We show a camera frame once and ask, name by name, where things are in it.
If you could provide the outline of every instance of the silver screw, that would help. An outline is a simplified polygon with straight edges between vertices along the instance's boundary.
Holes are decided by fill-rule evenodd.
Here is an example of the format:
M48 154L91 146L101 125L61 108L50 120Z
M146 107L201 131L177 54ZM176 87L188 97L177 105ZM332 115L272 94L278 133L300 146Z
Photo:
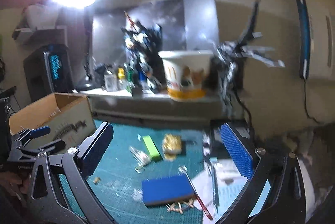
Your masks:
M295 159L295 154L294 154L293 152L290 152L290 153L289 153L289 157L290 157L291 159Z
M69 154L75 154L77 152L77 148L69 148L67 151Z
M39 152L38 154L37 154L37 157L38 158L42 158L42 157L44 157L45 156L45 152L44 151L41 151L41 152Z
M264 155L266 153L266 150L264 148L257 148L257 153L260 155Z

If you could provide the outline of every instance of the wall-mounted device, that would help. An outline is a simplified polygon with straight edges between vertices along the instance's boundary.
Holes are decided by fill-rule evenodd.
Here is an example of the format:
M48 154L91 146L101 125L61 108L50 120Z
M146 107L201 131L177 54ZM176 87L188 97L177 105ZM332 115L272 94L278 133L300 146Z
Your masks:
M335 80L335 17L313 0L296 3L301 35L300 78Z
M72 92L74 86L67 51L63 44L49 44L23 61L31 102L53 92Z

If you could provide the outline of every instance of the yellow bottle cap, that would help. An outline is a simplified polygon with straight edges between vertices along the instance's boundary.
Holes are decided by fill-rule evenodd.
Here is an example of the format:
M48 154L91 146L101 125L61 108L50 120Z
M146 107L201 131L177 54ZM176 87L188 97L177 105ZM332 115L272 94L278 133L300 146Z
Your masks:
M126 78L125 71L124 71L123 68L119 68L118 78L119 79L125 79Z

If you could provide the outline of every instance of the beige wall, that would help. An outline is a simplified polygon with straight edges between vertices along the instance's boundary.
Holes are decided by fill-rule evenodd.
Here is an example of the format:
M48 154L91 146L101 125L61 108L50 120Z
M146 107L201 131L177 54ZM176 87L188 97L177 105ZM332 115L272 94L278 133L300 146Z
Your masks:
M111 0L113 6L122 6L151 0ZM220 39L237 38L245 26L254 0L216 0ZM335 0L317 0L335 14ZM0 13L0 32L5 35L4 59L19 56L10 33L19 18L18 10ZM303 82L298 77L299 69L299 19L295 0L262 0L257 31L263 33L258 45L276 48L275 55L282 59L287 68L267 68L260 62L249 60L245 70L245 89L250 94L247 104L251 109L256 132L269 135L313 124L307 121L303 107ZM18 85L18 95L28 102L24 75L7 73L6 87ZM335 85L333 83L308 84L308 106L312 115L319 120L335 120Z

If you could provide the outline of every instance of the computer tower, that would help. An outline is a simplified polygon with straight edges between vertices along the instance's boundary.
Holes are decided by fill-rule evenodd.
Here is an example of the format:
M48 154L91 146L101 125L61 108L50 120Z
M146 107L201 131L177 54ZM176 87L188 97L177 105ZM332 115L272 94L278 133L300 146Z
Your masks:
M23 61L31 102L53 92L74 89L68 48L64 44L49 44L35 50Z

